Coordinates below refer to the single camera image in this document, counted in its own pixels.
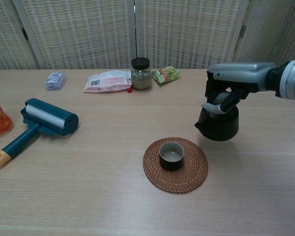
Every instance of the rattan coaster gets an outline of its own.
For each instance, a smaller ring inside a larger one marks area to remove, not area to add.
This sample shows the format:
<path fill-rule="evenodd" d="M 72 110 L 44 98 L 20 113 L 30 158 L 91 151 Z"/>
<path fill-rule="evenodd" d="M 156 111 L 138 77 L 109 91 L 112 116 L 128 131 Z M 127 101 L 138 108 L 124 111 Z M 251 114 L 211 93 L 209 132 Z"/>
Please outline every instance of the rattan coaster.
<path fill-rule="evenodd" d="M 159 149 L 165 142 L 178 142 L 185 149 L 182 167 L 166 171 L 159 164 Z M 203 151 L 193 142 L 182 138 L 165 138 L 152 143 L 143 156 L 143 169 L 156 187 L 170 193 L 188 193 L 206 179 L 208 166 Z"/>

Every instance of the robotic arm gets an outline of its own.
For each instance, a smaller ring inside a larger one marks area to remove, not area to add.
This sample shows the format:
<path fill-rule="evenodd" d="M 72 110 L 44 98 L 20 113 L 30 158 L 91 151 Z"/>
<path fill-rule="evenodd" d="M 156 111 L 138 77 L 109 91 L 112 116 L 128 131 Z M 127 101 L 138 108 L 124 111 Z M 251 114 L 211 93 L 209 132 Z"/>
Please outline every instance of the robotic arm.
<path fill-rule="evenodd" d="M 207 77 L 207 102 L 202 104 L 195 126 L 212 140 L 225 141 L 236 135 L 236 104 L 250 92 L 270 90 L 277 97 L 295 100 L 295 60 L 280 67 L 271 62 L 215 64 L 208 69 Z"/>

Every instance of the table surface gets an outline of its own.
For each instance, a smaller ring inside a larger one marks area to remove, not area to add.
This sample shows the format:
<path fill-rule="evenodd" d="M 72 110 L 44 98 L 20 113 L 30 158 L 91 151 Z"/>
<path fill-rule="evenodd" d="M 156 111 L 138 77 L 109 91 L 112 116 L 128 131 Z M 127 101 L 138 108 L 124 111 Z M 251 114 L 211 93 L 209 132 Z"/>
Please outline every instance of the table surface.
<path fill-rule="evenodd" d="M 13 130 L 36 97 L 78 114 L 70 137 L 38 135 L 0 170 L 0 236 L 286 236 L 295 235 L 295 101 L 274 92 L 239 104 L 239 133 L 226 142 L 194 127 L 205 101 L 205 70 L 127 93 L 83 93 L 104 70 L 63 70 L 60 91 L 46 91 L 52 70 L 0 71 L 0 105 Z M 195 191 L 164 192 L 146 178 L 142 158 L 155 140 L 182 137 L 208 159 Z"/>

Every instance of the black jar lid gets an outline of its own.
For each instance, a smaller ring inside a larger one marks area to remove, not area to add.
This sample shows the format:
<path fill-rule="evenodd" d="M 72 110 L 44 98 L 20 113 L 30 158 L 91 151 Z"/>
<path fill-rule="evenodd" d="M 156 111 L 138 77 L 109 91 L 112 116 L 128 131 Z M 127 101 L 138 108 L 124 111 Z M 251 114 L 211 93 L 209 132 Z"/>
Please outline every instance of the black jar lid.
<path fill-rule="evenodd" d="M 133 69 L 136 70 L 145 70 L 149 68 L 149 59 L 147 58 L 134 58 L 131 61 Z"/>

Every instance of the white adhesive roll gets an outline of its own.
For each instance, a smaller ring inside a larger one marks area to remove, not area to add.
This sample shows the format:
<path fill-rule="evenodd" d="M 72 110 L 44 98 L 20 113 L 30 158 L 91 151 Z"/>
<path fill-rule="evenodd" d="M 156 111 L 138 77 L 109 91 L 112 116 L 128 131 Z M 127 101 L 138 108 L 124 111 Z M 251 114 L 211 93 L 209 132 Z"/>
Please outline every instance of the white adhesive roll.
<path fill-rule="evenodd" d="M 31 105 L 27 105 L 25 108 L 26 112 L 35 117 L 35 118 L 39 118 L 47 123 L 50 123 L 58 128 L 64 128 L 64 120 L 56 117 L 48 112 L 42 111 L 41 109 L 38 109 L 34 106 Z"/>

